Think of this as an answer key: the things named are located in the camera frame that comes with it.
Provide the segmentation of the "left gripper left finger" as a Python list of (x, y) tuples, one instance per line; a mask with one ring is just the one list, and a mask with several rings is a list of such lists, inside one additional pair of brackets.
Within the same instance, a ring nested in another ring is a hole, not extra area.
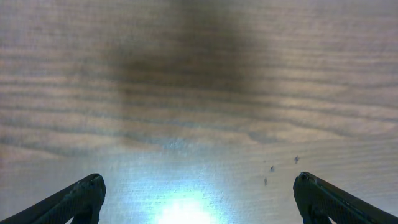
[(97, 224), (106, 186), (100, 174), (90, 174), (1, 224)]

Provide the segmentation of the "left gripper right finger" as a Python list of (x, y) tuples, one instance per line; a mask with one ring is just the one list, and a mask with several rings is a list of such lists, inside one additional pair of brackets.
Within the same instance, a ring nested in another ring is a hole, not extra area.
[(397, 217), (309, 173), (295, 178), (294, 199), (304, 224), (397, 224)]

